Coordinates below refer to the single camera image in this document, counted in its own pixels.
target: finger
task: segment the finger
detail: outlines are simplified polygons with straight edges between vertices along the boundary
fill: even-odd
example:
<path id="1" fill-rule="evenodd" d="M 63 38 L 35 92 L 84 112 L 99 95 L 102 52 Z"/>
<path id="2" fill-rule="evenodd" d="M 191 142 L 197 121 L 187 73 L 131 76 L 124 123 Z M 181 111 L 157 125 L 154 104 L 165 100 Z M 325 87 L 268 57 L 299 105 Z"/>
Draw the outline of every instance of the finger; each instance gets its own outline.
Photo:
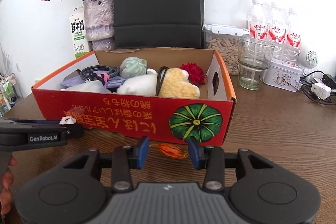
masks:
<path id="1" fill-rule="evenodd" d="M 15 166 L 15 165 L 17 165 L 17 160 L 12 156 L 8 165 L 9 166 Z"/>
<path id="2" fill-rule="evenodd" d="M 2 190 L 0 194 L 0 202 L 1 202 L 1 214 L 5 215 L 11 209 L 11 201 L 12 201 L 12 194 L 10 191 L 6 189 Z"/>
<path id="3" fill-rule="evenodd" d="M 14 175 L 12 171 L 8 168 L 7 172 L 2 176 L 1 183 L 6 190 L 9 190 L 9 187 L 14 182 Z"/>

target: red flower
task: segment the red flower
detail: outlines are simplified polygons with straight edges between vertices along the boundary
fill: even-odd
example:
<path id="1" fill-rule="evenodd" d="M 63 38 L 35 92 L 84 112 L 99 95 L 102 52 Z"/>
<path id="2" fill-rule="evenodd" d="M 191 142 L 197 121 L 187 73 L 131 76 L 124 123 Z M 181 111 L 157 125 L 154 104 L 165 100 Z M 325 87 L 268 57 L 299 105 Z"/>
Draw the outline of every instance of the red flower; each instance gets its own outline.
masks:
<path id="1" fill-rule="evenodd" d="M 195 63 L 183 64 L 180 69 L 186 70 L 189 74 L 189 81 L 194 85 L 205 85 L 204 72 L 202 68 Z"/>

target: pumpkin graphic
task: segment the pumpkin graphic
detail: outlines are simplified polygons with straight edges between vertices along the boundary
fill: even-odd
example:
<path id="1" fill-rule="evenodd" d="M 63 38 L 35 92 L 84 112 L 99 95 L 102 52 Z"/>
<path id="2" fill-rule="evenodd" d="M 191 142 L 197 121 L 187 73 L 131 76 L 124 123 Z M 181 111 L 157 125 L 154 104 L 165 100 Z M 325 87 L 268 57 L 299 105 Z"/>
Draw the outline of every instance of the pumpkin graphic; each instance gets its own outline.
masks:
<path id="1" fill-rule="evenodd" d="M 195 137 L 199 142 L 207 142 L 221 130 L 221 113 L 205 104 L 191 104 L 178 108 L 169 118 L 171 133 L 180 140 Z"/>

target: screw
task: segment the screw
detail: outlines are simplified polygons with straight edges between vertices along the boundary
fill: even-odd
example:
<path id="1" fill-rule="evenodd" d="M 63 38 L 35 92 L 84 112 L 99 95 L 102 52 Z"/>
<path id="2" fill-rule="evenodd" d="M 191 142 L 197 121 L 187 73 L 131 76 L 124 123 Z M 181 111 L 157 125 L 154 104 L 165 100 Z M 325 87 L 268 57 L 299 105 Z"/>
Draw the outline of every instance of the screw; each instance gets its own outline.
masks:
<path id="1" fill-rule="evenodd" d="M 210 189 L 210 190 L 219 190 L 220 188 L 222 188 L 222 184 L 219 181 L 208 181 L 205 184 L 205 187 Z"/>
<path id="2" fill-rule="evenodd" d="M 117 181 L 113 187 L 117 190 L 127 190 L 130 187 L 130 183 L 127 181 Z"/>

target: red cardboard box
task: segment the red cardboard box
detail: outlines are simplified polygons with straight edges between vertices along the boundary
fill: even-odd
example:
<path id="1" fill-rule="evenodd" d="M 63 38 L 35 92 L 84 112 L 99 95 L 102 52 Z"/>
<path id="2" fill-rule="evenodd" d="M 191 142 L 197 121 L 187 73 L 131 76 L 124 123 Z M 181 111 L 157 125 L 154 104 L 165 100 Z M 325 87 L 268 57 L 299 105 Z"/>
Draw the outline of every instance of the red cardboard box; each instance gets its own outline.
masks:
<path id="1" fill-rule="evenodd" d="M 156 71 L 196 63 L 206 72 L 200 99 L 177 99 L 119 94 L 62 91 L 63 79 L 77 69 L 93 65 L 119 67 L 126 57 L 137 56 Z M 88 127 L 144 135 L 151 140 L 185 144 L 190 136 L 204 145 L 223 144 L 234 111 L 236 96 L 217 51 L 191 48 L 144 48 L 90 52 L 48 75 L 32 87 L 46 119 L 72 116 Z"/>

